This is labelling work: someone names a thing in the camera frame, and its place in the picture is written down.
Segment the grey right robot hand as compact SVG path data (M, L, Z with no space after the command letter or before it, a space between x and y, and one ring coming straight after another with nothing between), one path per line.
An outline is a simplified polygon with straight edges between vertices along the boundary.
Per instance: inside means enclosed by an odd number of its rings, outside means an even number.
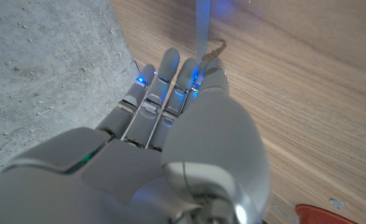
M270 172L221 61L143 68L95 129L77 128L0 171L0 223L261 223Z

